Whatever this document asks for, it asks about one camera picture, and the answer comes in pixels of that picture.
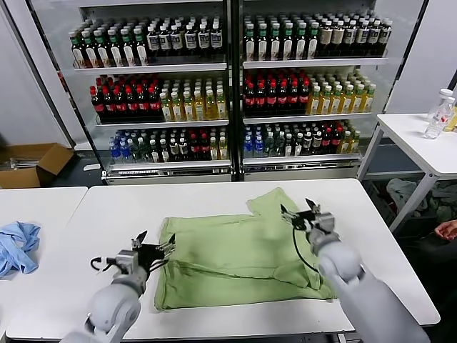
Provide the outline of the person's bare hand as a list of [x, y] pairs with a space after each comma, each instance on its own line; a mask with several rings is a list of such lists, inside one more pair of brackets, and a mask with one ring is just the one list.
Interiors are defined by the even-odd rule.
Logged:
[[457, 236], [457, 220], [444, 222], [435, 228], [435, 233], [442, 239], [451, 241]]

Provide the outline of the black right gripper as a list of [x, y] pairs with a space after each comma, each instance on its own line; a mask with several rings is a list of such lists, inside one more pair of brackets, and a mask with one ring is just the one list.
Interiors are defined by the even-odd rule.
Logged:
[[321, 205], [313, 200], [306, 198], [306, 203], [310, 207], [308, 211], [292, 212], [283, 204], [281, 205], [281, 216], [295, 230], [311, 231], [315, 227], [316, 215], [321, 213]]

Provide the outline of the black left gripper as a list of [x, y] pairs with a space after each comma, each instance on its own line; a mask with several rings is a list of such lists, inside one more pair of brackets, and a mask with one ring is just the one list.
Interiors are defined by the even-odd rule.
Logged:
[[131, 240], [131, 248], [137, 250], [139, 266], [145, 270], [155, 270], [168, 262], [166, 254], [171, 254], [176, 246], [176, 235], [172, 234], [169, 240], [163, 244], [143, 244], [147, 231], [141, 232]]

